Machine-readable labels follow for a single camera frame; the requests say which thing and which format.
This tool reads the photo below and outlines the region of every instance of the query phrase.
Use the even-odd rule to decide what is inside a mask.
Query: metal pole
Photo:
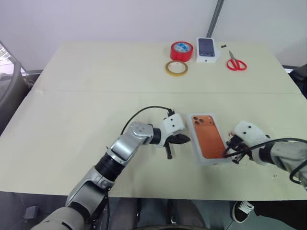
[[[207,37],[211,37],[212,36],[213,30],[215,28],[215,24],[217,22],[217,19],[218,19],[219,15],[220,15],[223,3],[224,3],[224,0],[218,0],[217,1],[216,7],[215,7],[215,11],[213,13],[213,17],[211,19],[211,23],[210,23],[210,26],[209,26],[209,29],[208,29]]]

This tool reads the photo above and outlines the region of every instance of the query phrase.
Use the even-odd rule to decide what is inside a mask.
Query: black sneaker
[[[237,201],[232,207],[231,217],[235,222],[243,223],[254,208],[255,206],[248,201]]]

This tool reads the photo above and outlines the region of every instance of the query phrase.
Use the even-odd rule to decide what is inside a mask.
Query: scissors
[[[229,51],[229,55],[230,55],[230,60],[228,60],[226,63],[227,68],[233,71],[237,70],[244,71],[247,69],[248,66],[243,61],[236,59],[231,51]]]

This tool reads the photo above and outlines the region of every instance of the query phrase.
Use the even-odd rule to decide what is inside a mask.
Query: white wall
[[[42,69],[62,41],[194,41],[217,0],[0,0],[0,41]],[[282,64],[307,62],[306,0],[225,0],[213,37],[265,43]]]
[[[215,5],[216,0],[0,0],[0,41],[26,69],[42,69],[62,41],[194,41],[207,33]]]
[[[284,65],[307,63],[307,0],[225,0],[217,41],[266,44]]]

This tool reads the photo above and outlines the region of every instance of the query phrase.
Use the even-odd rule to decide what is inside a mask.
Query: person's leg
[[[121,198],[110,222],[110,230],[131,230],[138,224],[137,198]]]
[[[143,198],[138,228],[166,225],[166,202],[165,199]]]
[[[179,225],[206,227],[205,222],[195,204],[191,200],[169,200],[168,213],[173,207],[175,220]]]
[[[297,230],[307,229],[307,201],[250,201],[257,216],[282,221]]]

